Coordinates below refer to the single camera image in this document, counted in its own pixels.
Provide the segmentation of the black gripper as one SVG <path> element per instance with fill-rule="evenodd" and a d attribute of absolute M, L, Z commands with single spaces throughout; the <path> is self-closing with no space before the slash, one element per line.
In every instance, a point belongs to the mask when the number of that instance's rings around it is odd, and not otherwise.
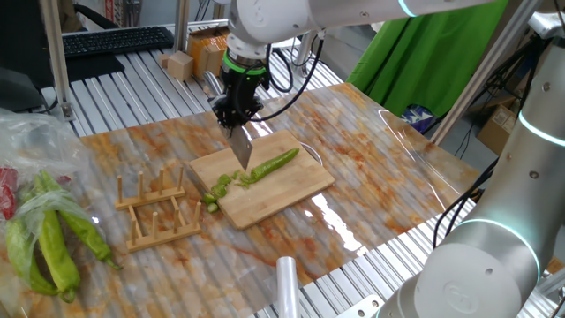
<path fill-rule="evenodd" d="M 258 86 L 268 87 L 265 70 L 251 70 L 246 74 L 235 70 L 221 71 L 224 97 L 211 101 L 212 110 L 221 126 L 238 126 L 250 122 L 263 108 L 255 96 Z"/>

